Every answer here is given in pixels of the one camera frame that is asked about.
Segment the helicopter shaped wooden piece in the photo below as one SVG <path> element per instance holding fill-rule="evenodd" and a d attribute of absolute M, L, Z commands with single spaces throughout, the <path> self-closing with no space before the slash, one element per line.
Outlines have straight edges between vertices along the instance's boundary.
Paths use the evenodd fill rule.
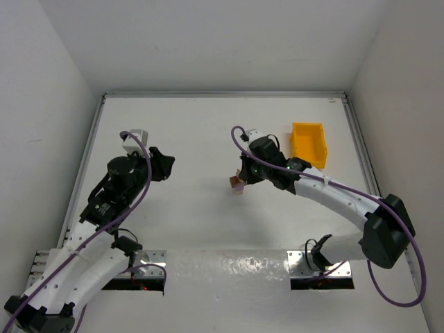
<path fill-rule="evenodd" d="M 240 169 L 237 169 L 237 170 L 236 170 L 236 173 L 235 173 L 235 176 L 236 176 L 237 182 L 244 182 L 244 180 L 241 179 L 241 177 L 240 177 L 240 173 L 241 173 L 241 170 L 240 170 Z"/>

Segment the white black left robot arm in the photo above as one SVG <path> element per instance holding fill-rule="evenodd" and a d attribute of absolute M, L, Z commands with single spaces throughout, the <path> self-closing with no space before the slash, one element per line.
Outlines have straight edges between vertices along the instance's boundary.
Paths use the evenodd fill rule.
<path fill-rule="evenodd" d="M 70 332 L 84 306 L 114 277 L 132 268 L 143 246 L 118 234 L 123 220 L 146 193 L 148 182 L 170 175 L 174 157 L 150 147 L 115 157 L 92 190 L 79 222 L 40 276 L 4 309 L 25 332 Z"/>

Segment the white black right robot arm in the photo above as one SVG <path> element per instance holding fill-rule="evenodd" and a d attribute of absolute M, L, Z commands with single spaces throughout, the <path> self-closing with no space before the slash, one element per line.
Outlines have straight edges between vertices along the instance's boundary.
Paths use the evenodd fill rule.
<path fill-rule="evenodd" d="M 248 148 L 241 154 L 240 181 L 253 185 L 268 180 L 282 191 L 316 201 L 362 232 L 357 240 L 323 236 L 311 249 L 309 263 L 325 271 L 336 262 L 367 259 L 381 268 L 393 268 L 409 245 L 409 237 L 396 218 L 401 218 L 410 233 L 415 232 L 400 198 L 393 194 L 365 197 L 348 191 L 327 180 L 309 162 L 286 158 L 279 145 L 258 130 L 242 134 L 241 140 Z"/>

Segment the brown rectangular wooden block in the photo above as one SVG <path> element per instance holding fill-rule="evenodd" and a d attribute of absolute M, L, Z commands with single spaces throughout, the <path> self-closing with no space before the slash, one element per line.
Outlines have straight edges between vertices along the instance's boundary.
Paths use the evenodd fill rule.
<path fill-rule="evenodd" d="M 231 188 L 235 188 L 242 185 L 242 181 L 237 176 L 232 176 L 229 178 Z"/>

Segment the yellow plastic bin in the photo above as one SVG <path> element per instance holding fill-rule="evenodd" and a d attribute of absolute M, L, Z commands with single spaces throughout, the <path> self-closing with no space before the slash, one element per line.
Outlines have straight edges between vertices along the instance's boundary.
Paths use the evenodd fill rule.
<path fill-rule="evenodd" d="M 292 156 L 324 169 L 327 162 L 327 144 L 321 123 L 293 123 L 291 131 Z"/>

